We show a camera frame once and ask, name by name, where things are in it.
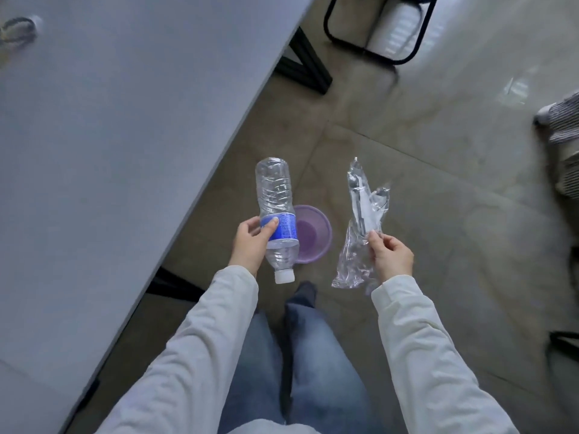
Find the person's left hand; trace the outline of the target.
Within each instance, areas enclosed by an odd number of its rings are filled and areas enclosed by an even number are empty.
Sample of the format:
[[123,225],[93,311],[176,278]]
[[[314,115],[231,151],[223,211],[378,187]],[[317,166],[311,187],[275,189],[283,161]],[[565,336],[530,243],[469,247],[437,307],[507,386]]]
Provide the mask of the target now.
[[261,219],[258,216],[239,224],[228,266],[245,268],[254,278],[264,261],[269,240],[260,240]]

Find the person's right hand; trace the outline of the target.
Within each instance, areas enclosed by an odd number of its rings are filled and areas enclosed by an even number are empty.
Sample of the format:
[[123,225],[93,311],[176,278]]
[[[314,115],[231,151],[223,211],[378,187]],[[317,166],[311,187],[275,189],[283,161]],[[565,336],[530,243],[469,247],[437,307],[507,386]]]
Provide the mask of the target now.
[[399,276],[413,276],[414,254],[404,243],[394,236],[383,234],[385,253],[373,257],[373,265],[380,283]]

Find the clear plastic water bottle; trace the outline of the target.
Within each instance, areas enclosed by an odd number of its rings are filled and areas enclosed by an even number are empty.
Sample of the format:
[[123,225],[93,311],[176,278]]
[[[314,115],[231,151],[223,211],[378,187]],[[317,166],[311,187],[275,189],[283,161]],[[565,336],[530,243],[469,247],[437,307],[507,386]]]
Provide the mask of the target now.
[[295,281],[293,266],[299,254],[289,167],[283,159],[268,157],[257,163],[255,176],[260,225],[278,219],[278,226],[267,242],[265,259],[274,271],[275,283],[289,284]]

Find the clear plastic wrapper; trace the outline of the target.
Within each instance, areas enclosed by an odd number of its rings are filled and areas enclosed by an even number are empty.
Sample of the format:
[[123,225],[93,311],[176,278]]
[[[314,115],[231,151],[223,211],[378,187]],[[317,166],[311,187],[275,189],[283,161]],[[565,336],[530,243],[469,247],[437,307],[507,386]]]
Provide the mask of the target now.
[[369,296],[380,283],[373,267],[368,234],[370,231],[382,232],[381,224],[390,205],[390,185],[386,183],[371,190],[358,158],[351,161],[347,184],[352,217],[332,287],[360,289]]

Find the person's left forearm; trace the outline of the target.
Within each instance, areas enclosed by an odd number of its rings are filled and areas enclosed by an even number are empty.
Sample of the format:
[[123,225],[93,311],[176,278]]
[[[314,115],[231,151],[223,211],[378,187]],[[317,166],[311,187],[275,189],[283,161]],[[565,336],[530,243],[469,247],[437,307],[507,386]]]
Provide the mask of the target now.
[[258,284],[247,269],[218,271],[95,434],[217,434],[257,299]]

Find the person's right forearm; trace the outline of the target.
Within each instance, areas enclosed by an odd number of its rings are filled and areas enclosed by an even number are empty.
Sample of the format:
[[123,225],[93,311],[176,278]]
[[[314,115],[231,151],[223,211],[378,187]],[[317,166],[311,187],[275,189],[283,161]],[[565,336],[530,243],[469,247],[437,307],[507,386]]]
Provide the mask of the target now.
[[519,434],[480,388],[413,277],[392,277],[371,298],[409,434]]

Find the purple plastic bin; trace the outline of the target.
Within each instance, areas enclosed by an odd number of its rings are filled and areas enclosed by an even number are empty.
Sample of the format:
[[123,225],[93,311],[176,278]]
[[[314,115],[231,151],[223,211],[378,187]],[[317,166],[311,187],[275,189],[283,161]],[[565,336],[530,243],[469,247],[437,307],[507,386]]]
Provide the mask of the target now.
[[326,215],[310,205],[296,205],[296,230],[299,240],[297,264],[309,264],[322,258],[332,243],[332,228]]

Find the person's dark shoe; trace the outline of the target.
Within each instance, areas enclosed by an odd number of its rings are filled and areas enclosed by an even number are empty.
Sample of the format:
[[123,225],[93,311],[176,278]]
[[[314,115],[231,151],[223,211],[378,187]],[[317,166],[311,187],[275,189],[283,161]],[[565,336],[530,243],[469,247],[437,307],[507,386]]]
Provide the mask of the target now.
[[304,307],[315,308],[317,287],[310,281],[301,282],[295,291],[291,302]]

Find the person's blue jeans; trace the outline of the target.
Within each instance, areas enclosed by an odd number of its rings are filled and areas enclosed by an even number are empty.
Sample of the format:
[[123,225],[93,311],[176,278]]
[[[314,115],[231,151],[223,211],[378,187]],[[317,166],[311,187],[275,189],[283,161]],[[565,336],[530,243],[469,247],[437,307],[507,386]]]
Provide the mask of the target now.
[[223,406],[218,434],[281,431],[386,434],[369,395],[333,331],[316,308],[285,303],[291,385],[266,315],[251,319]]

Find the black table leg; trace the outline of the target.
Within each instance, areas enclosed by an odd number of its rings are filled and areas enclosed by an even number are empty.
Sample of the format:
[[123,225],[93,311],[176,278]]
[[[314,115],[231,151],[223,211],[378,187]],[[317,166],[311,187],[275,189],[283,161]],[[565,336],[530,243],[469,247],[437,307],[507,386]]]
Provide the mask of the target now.
[[333,78],[301,27],[296,29],[288,47],[295,54],[296,59],[281,56],[274,72],[325,95]]

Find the grey table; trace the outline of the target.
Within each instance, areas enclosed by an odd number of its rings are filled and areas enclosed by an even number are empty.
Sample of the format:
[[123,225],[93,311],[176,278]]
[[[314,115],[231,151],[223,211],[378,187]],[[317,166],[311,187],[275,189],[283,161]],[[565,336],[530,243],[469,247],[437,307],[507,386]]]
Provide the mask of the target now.
[[0,434],[60,434],[313,0],[0,0]]

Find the black table frame bar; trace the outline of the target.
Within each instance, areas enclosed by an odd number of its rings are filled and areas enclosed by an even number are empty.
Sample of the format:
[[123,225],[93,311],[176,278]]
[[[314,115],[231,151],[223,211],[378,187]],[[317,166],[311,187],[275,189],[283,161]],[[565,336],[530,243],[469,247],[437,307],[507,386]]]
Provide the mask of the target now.
[[197,303],[205,290],[173,274],[164,267],[159,267],[145,293]]

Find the black metal chair frame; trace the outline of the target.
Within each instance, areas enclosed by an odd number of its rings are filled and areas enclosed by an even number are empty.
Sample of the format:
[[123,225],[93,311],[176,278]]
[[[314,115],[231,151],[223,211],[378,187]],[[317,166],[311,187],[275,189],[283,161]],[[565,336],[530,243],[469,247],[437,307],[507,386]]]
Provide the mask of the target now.
[[382,15],[384,13],[384,10],[385,10],[385,8],[390,0],[381,0],[380,5],[379,5],[380,8],[379,8],[377,14],[375,15],[375,18],[373,19],[372,26],[371,26],[369,32],[367,33],[365,44],[363,46],[359,46],[355,43],[341,39],[341,38],[335,36],[330,31],[329,21],[331,19],[331,16],[332,16],[334,10],[335,10],[335,7],[337,5],[337,1],[338,0],[330,0],[329,1],[329,5],[328,5],[327,10],[325,12],[323,23],[322,23],[324,33],[325,33],[326,37],[330,40],[330,42],[332,44],[340,47],[343,50],[351,52],[352,54],[354,54],[356,56],[369,59],[370,61],[381,64],[381,65],[392,66],[392,67],[405,65],[416,57],[416,55],[417,55],[418,51],[420,50],[420,47],[423,43],[423,40],[426,36],[426,31],[428,29],[432,15],[434,13],[435,6],[438,3],[438,0],[396,0],[398,4],[408,5],[414,9],[416,9],[420,13],[420,21],[418,21],[418,23],[417,23],[417,26],[418,26],[417,32],[415,32],[413,34],[413,36],[416,36],[416,40],[415,40],[414,47],[412,48],[412,50],[409,52],[409,54],[406,57],[404,57],[402,59],[392,59],[392,58],[384,56],[380,53],[374,52],[373,50],[371,50],[369,48],[370,42],[373,38],[373,35],[376,31],[376,28],[378,27],[379,21],[380,21]]

